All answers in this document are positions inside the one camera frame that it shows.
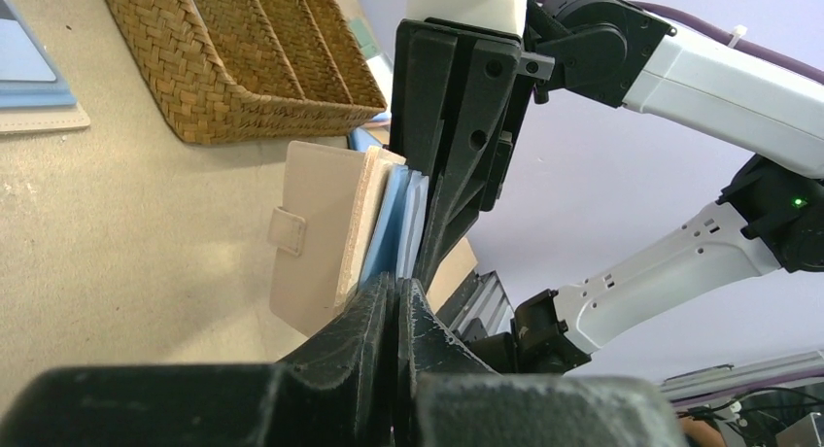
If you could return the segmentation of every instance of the white wall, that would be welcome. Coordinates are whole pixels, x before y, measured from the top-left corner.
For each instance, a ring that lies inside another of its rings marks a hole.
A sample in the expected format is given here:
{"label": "white wall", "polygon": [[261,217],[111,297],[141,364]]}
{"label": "white wall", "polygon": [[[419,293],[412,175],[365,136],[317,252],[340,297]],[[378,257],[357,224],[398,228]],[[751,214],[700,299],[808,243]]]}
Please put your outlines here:
{"label": "white wall", "polygon": [[[644,0],[824,67],[824,0]],[[361,0],[394,53],[405,0]],[[750,154],[668,121],[563,91],[532,107],[496,209],[471,238],[513,304],[577,282],[691,218]],[[778,272],[708,293],[615,339],[586,374],[659,379],[824,347],[824,275]]]}

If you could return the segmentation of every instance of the woven basket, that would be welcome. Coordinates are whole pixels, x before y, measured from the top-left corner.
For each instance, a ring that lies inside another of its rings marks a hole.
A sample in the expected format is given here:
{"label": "woven basket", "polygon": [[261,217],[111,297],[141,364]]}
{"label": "woven basket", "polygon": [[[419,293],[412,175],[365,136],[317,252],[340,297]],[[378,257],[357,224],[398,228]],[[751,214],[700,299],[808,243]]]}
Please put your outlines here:
{"label": "woven basket", "polygon": [[106,0],[186,142],[340,136],[386,109],[335,0]]}

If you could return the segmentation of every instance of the table surface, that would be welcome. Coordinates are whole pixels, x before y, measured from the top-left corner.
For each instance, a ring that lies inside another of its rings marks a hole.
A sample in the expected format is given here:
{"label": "table surface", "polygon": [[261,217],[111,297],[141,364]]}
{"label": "table surface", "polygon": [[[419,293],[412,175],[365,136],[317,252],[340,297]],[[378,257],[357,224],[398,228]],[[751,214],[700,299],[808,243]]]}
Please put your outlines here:
{"label": "table surface", "polygon": [[273,361],[299,345],[268,309],[289,141],[182,144],[104,0],[13,1],[92,126],[0,136],[0,412],[54,366]]}

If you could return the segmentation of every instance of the purple cable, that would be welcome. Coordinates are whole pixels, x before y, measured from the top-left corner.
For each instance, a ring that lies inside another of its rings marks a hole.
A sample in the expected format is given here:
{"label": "purple cable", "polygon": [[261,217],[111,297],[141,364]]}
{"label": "purple cable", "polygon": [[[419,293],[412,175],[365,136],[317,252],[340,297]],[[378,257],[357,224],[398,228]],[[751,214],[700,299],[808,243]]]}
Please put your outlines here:
{"label": "purple cable", "polygon": [[[546,0],[537,0],[538,3],[543,3],[545,1]],[[721,43],[725,46],[729,45],[730,42],[732,42],[733,40],[733,34],[721,29],[718,26],[706,22],[699,17],[694,17],[689,13],[676,10],[675,8],[647,2],[629,3],[641,8],[642,10],[646,10],[647,12],[652,13],[654,15],[671,19],[691,29],[695,29],[698,33],[703,34],[706,37],[712,39],[713,41]],[[789,57],[776,51],[772,51],[770,49],[767,49],[766,47],[759,46],[758,44],[754,44],[743,39],[739,40],[733,47],[733,49],[754,56],[756,58],[760,58],[764,61],[767,61],[768,63],[772,63],[775,66],[779,66],[786,70],[792,71],[793,73],[804,76],[805,78],[811,79],[821,85],[824,85],[824,71],[819,70],[818,68],[815,68],[813,66],[807,65],[806,63],[803,63],[802,61],[799,61],[795,58]]]}

